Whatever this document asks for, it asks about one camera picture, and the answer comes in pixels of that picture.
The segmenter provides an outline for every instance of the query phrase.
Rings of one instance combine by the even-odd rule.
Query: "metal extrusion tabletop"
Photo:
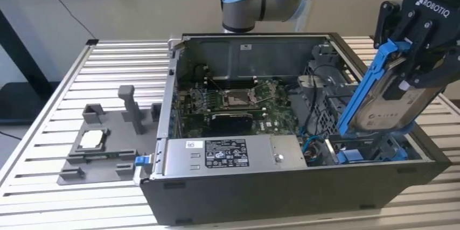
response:
[[[344,37],[344,40],[369,65],[376,53],[372,40],[368,37]],[[135,99],[141,108],[161,102],[168,62],[167,41],[100,41],[96,46],[85,47],[0,171],[0,227],[165,228],[156,224],[141,190],[132,181],[59,186],[56,180],[83,123],[85,104],[100,103],[105,110],[123,109],[116,96],[123,84],[135,85]],[[460,110],[440,95],[417,123],[453,166],[428,185],[408,188],[384,209],[188,228],[460,229]]]

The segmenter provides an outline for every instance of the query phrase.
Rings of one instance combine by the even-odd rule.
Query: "robotiq logo text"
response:
[[[448,15],[451,14],[451,11],[447,10],[445,8],[443,8],[440,5],[437,5],[433,1],[429,0],[419,0],[416,2],[416,5],[424,5],[425,7],[428,7],[429,9],[432,9],[435,12],[437,12],[439,14],[441,14],[445,18],[448,17]]]

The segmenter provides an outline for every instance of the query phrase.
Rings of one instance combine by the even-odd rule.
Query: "green circuit board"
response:
[[[241,135],[296,135],[299,122],[284,87],[276,80],[263,80],[247,89],[191,89],[180,94],[183,137],[207,137],[213,115],[245,114],[252,125]]]

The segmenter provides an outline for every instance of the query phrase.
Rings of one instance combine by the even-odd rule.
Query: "power supply label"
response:
[[[208,168],[249,166],[245,140],[207,140],[205,155]]]

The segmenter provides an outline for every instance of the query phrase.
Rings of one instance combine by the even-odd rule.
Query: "open computer chassis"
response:
[[[137,175],[159,223],[368,210],[428,183],[449,160],[417,125],[337,134],[365,70],[335,33],[184,34]]]

